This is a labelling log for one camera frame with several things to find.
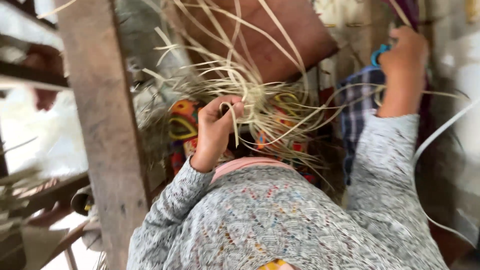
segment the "woman's left hand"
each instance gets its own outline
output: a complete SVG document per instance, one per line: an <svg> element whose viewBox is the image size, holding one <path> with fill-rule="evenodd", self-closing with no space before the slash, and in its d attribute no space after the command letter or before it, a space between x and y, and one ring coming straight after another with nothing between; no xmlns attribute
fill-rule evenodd
<svg viewBox="0 0 480 270"><path fill-rule="evenodd" d="M190 159L190 165L198 172L211 171L227 150L228 136L233 130L233 118L231 110L220 117L219 108L222 102L233 105L236 118L243 115L241 97L233 95L218 97L198 112L197 150Z"/></svg>

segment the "gray knit sweater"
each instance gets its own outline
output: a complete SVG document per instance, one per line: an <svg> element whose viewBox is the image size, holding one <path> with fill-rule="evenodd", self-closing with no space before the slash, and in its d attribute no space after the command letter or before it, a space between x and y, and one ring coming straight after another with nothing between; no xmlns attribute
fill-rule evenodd
<svg viewBox="0 0 480 270"><path fill-rule="evenodd" d="M446 270L412 189L418 116L368 118L346 211L296 171L188 160L133 233L128 269Z"/></svg>

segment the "blue plastic clip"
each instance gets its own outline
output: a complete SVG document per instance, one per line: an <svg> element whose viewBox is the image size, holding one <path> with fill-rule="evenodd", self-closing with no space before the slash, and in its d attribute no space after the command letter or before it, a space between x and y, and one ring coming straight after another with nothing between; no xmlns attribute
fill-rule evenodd
<svg viewBox="0 0 480 270"><path fill-rule="evenodd" d="M372 53L372 56L370 57L370 60L372 61L372 65L375 67L379 67L380 64L378 63L378 57L380 56L380 54L386 51L389 51L391 48L392 48L392 45L385 45L385 44L380 45L380 49L374 51Z"/></svg>

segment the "woman's right hand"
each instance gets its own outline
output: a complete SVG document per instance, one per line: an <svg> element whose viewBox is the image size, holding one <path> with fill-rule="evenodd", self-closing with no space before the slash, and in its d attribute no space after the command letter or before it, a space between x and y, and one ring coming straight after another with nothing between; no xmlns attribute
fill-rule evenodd
<svg viewBox="0 0 480 270"><path fill-rule="evenodd" d="M415 114L425 88L428 42L407 26L393 29L390 36L398 42L378 59L386 76L387 90L377 116Z"/></svg>
<svg viewBox="0 0 480 270"><path fill-rule="evenodd" d="M236 118L243 115L241 97L233 95L218 97L198 112L197 149L190 159L190 166L198 172L211 171L227 150L228 136L233 130L233 117L231 110L220 117L219 109L223 102L232 104Z"/></svg>

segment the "wooden post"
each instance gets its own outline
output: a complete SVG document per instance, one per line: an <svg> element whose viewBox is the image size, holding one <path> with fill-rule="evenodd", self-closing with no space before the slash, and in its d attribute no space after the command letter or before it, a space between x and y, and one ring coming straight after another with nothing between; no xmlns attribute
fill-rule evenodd
<svg viewBox="0 0 480 270"><path fill-rule="evenodd" d="M76 1L58 21L108 265L125 269L130 237L151 201L113 0Z"/></svg>

